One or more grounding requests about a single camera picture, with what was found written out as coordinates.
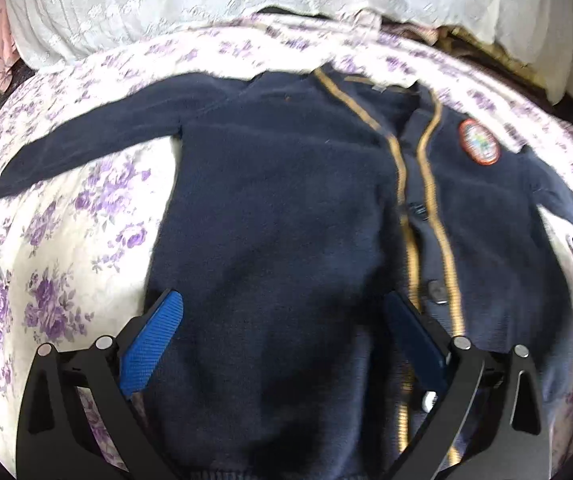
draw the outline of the round patch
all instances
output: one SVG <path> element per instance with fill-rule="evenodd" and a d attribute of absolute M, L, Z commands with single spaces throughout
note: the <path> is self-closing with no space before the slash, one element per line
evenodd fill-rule
<path fill-rule="evenodd" d="M 500 158 L 500 145 L 493 134 L 478 121 L 467 119 L 460 124 L 460 144 L 474 161 L 483 166 Z"/>

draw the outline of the button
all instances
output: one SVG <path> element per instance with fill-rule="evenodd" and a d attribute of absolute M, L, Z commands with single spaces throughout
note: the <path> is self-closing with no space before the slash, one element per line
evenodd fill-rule
<path fill-rule="evenodd" d="M 417 216 L 423 222 L 429 219 L 429 215 L 427 213 L 427 208 L 424 204 L 418 202 L 412 202 L 409 204 L 409 211 Z"/>
<path fill-rule="evenodd" d="M 468 350 L 471 348 L 471 340 L 463 335 L 457 335 L 453 338 L 453 344 L 460 350 Z"/>
<path fill-rule="evenodd" d="M 42 357 L 47 356 L 51 353 L 51 345 L 49 343 L 44 343 L 38 347 L 38 355 Z"/>
<path fill-rule="evenodd" d="M 95 342 L 95 346 L 100 350 L 106 350 L 107 348 L 110 348 L 111 345 L 113 345 L 113 338 L 110 335 L 103 335 Z"/>
<path fill-rule="evenodd" d="M 424 397 L 422 397 L 422 410 L 424 413 L 429 413 L 437 401 L 438 394 L 436 394 L 436 392 L 426 392 Z"/>
<path fill-rule="evenodd" d="M 431 280 L 427 283 L 427 295 L 431 301 L 439 305 L 443 305 L 449 300 L 447 288 L 445 284 L 439 280 Z"/>
<path fill-rule="evenodd" d="M 515 345 L 513 351 L 522 358 L 529 357 L 529 349 L 524 345 Z"/>

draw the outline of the bed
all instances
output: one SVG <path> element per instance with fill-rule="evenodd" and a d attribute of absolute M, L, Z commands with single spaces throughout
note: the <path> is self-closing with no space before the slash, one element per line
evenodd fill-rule
<path fill-rule="evenodd" d="M 349 7 L 348 15 L 362 6 Z M 38 74 L 0 109 L 0 173 L 20 147 L 57 125 L 171 75 L 197 71 L 246 79 L 266 70 L 309 72 L 331 62 L 383 84 L 419 80 L 444 104 L 484 123 L 508 149 L 529 144 L 573 190 L 573 126 L 486 73 L 353 20 L 231 18 L 158 30 L 150 39 L 141 34 L 101 52 L 66 51 L 70 56 L 61 62 L 36 66 Z M 18 40 L 18 46 L 31 64 L 23 51 L 30 40 Z M 0 201 L 0 461 L 11 473 L 23 384 L 37 345 L 87 346 L 100 335 L 118 333 L 141 313 L 148 262 L 181 150 L 170 138 L 147 142 Z M 573 298 L 573 228 L 541 213 Z M 106 459 L 121 465 L 92 399 L 82 395 Z M 558 465 L 573 450 L 573 387 L 552 434 Z"/>

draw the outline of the gold stripe trim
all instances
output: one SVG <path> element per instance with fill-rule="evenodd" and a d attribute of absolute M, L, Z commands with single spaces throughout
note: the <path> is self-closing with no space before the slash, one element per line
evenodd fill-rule
<path fill-rule="evenodd" d="M 322 70 L 316 68 L 313 71 L 313 74 L 321 81 L 321 83 L 334 97 L 342 101 L 351 111 L 353 111 L 353 113 L 355 113 L 355 115 L 362 119 L 376 132 L 382 133 L 382 126 L 380 123 L 372 118 L 369 113 L 355 101 L 355 99 L 340 90 L 338 86 L 332 81 L 332 79 Z M 392 135 L 387 135 L 387 141 L 389 143 L 389 150 L 391 155 L 393 155 L 393 160 L 395 161 L 395 165 L 398 170 L 397 202 L 398 205 L 403 205 L 405 202 L 404 190 L 406 189 L 407 178 L 406 166 L 404 166 L 403 154 L 402 150 L 400 149 L 398 139 Z M 409 224 L 409 218 L 405 212 L 400 211 L 399 213 L 400 227 L 403 232 L 406 246 L 407 270 L 409 272 L 409 301 L 413 306 L 420 310 L 420 257 L 418 253 L 418 247 L 413 237 L 413 231 L 411 230 L 411 226 Z"/>
<path fill-rule="evenodd" d="M 449 245 L 449 240 L 447 238 L 447 232 L 442 225 L 442 222 L 438 216 L 438 199 L 436 198 L 436 182 L 433 179 L 433 174 L 431 173 L 431 165 L 429 164 L 429 158 L 427 156 L 427 145 L 431 134 L 436 129 L 439 120 L 442 116 L 442 103 L 439 102 L 435 95 L 431 93 L 431 98 L 433 99 L 433 104 L 436 109 L 433 119 L 429 123 L 429 126 L 422 134 L 420 142 L 418 143 L 418 162 L 420 164 L 420 172 L 422 173 L 422 179 L 424 180 L 424 193 L 425 200 L 427 202 L 427 215 L 429 217 L 429 224 L 436 234 L 438 239 L 438 244 L 440 246 L 440 251 L 442 253 L 442 264 L 444 267 L 445 274 L 445 285 L 447 286 L 447 291 L 449 293 L 449 313 L 451 314 L 451 326 L 452 335 L 464 335 L 465 334 L 465 322 L 462 315 L 462 296 L 460 294 L 460 288 L 457 284 L 457 273 L 455 272 L 455 260 L 453 257 L 453 252 L 451 251 L 451 246 Z"/>
<path fill-rule="evenodd" d="M 364 108 L 362 108 L 352 97 L 340 90 L 338 86 L 332 81 L 319 68 L 314 70 L 315 76 L 323 83 L 327 90 L 337 99 L 342 101 L 350 110 L 353 111 L 360 119 L 373 128 L 376 132 L 382 132 L 382 126 L 372 118 Z M 449 292 L 449 305 L 452 319 L 452 326 L 455 334 L 464 334 L 464 321 L 461 313 L 461 295 L 457 285 L 457 274 L 455 273 L 455 262 L 449 241 L 447 239 L 446 231 L 438 218 L 438 201 L 436 198 L 436 184 L 431 173 L 431 167 L 426 154 L 426 146 L 431 138 L 433 131 L 442 117 L 442 104 L 436 100 L 435 96 L 431 94 L 434 104 L 434 115 L 424 130 L 418 145 L 418 160 L 420 164 L 420 172 L 425 184 L 425 200 L 427 202 L 427 215 L 429 216 L 428 222 L 436 234 L 438 244 L 442 253 L 443 267 L 445 270 L 445 283 Z M 398 187 L 397 187 L 397 203 L 404 205 L 405 203 L 405 190 L 407 171 L 404 165 L 404 158 L 400 149 L 398 140 L 390 135 L 387 135 L 389 149 L 395 161 L 398 170 Z M 421 311 L 419 301 L 419 287 L 420 287 L 420 257 L 413 231 L 409 224 L 409 218 L 406 213 L 400 211 L 400 225 L 403 231 L 404 240 L 406 243 L 407 253 L 407 270 L 409 272 L 409 301 Z M 403 382 L 403 395 L 410 394 L 413 388 L 413 375 L 407 372 Z M 409 445 L 409 406 L 406 402 L 401 403 L 398 408 L 398 447 L 402 453 Z M 449 449 L 449 463 L 455 465 L 460 462 L 460 456 L 454 447 Z"/>
<path fill-rule="evenodd" d="M 449 448 L 449 465 L 454 466 L 456 464 L 459 464 L 460 460 L 462 460 L 460 453 L 457 452 L 457 449 L 455 449 L 455 447 L 451 446 Z"/>

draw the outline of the blue gripper pad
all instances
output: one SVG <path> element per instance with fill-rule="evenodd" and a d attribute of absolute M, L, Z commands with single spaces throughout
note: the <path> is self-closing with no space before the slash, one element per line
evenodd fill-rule
<path fill-rule="evenodd" d="M 129 398 L 144 389 L 170 339 L 182 322 L 182 296 L 170 291 L 153 313 L 120 362 L 120 390 Z"/>
<path fill-rule="evenodd" d="M 415 307 L 397 292 L 390 292 L 385 295 L 384 308 L 395 343 L 411 363 L 420 385 L 438 396 L 444 394 L 449 389 L 445 356 L 423 326 Z M 447 332 L 444 338 L 449 341 Z"/>

